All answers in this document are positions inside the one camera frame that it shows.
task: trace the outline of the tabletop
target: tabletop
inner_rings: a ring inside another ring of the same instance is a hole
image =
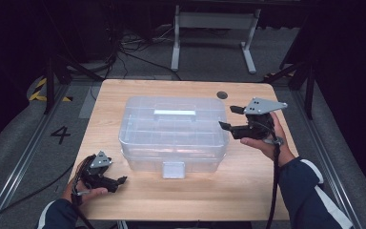
[[[231,82],[160,80],[105,80],[94,105],[75,164],[103,151],[112,158],[105,177],[127,181],[116,193],[90,200],[81,207],[88,219],[125,220],[267,220],[273,188],[273,162],[261,152],[230,135],[227,154],[214,173],[188,173],[183,179],[165,179],[158,172],[130,169],[121,154],[118,132],[126,101],[131,96],[179,96],[222,99],[227,120],[245,125],[246,117],[230,112],[230,106],[245,107],[253,97],[277,100],[271,85]],[[288,144],[297,150],[281,111],[276,111]],[[277,193],[275,220],[287,220],[288,212]]]

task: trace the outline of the person's right hand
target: person's right hand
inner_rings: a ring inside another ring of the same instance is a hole
[[[283,166],[290,160],[294,159],[295,156],[291,153],[290,148],[287,144],[287,138],[285,136],[284,130],[278,120],[277,115],[274,112],[271,112],[270,115],[273,118],[274,121],[274,132],[276,136],[280,136],[284,140],[284,144],[280,146],[280,156],[278,158],[278,166]],[[264,142],[263,140],[256,140],[249,137],[243,137],[240,139],[240,143],[256,148],[260,150],[266,157],[270,158],[271,160],[274,159],[274,151],[275,146],[272,144],[268,144]]]

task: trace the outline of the plastic storage bin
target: plastic storage bin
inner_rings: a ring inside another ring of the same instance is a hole
[[[131,97],[119,133],[122,154],[131,169],[164,178],[214,172],[229,142],[218,123],[226,119],[216,98]]]

